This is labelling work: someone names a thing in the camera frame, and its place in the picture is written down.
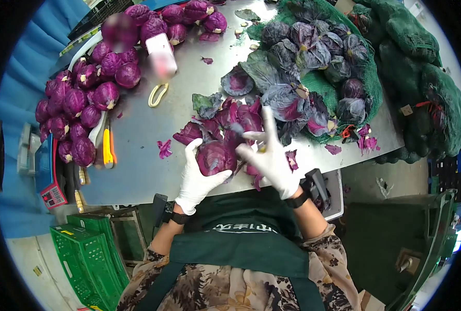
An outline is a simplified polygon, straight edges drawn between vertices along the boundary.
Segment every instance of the white glove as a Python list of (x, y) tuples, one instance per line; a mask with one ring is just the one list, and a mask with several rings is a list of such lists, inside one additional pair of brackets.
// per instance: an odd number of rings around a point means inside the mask
[(262, 107), (262, 118), (265, 132), (245, 132), (242, 137), (264, 141), (266, 151), (255, 153), (250, 146), (240, 144), (236, 152), (265, 176), (279, 192), (281, 199), (285, 200), (298, 190), (300, 178), (294, 177), (291, 172), (284, 147), (277, 137), (277, 126), (270, 107)]
[(196, 213), (196, 205), (216, 186), (221, 185), (232, 174), (231, 170), (212, 176), (203, 176), (196, 162), (196, 149), (203, 143), (201, 138), (193, 140), (186, 147), (186, 165), (182, 171), (180, 193), (175, 202), (180, 205), (186, 215)]

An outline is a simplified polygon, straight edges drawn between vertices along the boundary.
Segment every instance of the green plastic crate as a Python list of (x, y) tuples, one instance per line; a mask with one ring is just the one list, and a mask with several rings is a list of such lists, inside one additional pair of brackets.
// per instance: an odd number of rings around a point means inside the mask
[(115, 271), (118, 274), (123, 288), (126, 288), (129, 280), (124, 265), (122, 264), (122, 259), (120, 259), (117, 248), (115, 247), (115, 240), (113, 239), (113, 234), (111, 232), (110, 220), (107, 217), (96, 215), (68, 215), (66, 220), (68, 223), (105, 234), (106, 243), (108, 244), (108, 248), (112, 256)]
[(104, 233), (63, 224), (51, 227), (51, 237), (80, 302), (114, 311), (124, 287), (115, 273)]

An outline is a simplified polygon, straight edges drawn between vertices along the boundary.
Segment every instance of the concrete floor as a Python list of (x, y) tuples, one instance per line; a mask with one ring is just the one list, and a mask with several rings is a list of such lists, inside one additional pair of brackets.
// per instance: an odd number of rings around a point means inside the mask
[(344, 203), (378, 202), (384, 200), (376, 178), (382, 178), (391, 189), (388, 198), (427, 194), (427, 159), (414, 164), (398, 161), (395, 164), (377, 164), (373, 161), (355, 164), (341, 169), (343, 185), (351, 188), (345, 193)]

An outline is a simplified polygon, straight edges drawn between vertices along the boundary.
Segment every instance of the paper tag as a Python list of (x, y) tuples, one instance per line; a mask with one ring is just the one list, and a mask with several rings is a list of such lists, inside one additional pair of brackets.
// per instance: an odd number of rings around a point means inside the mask
[(404, 116), (411, 115), (414, 112), (412, 111), (412, 107), (410, 105), (406, 105), (405, 107), (400, 108), (401, 112), (403, 112)]

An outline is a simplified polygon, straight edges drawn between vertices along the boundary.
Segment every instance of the yellow utility knife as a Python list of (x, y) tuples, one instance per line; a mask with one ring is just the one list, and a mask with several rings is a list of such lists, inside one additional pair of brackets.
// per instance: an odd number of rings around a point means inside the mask
[(103, 162), (107, 169), (113, 168), (113, 155), (110, 149), (110, 120), (108, 118), (103, 132)]

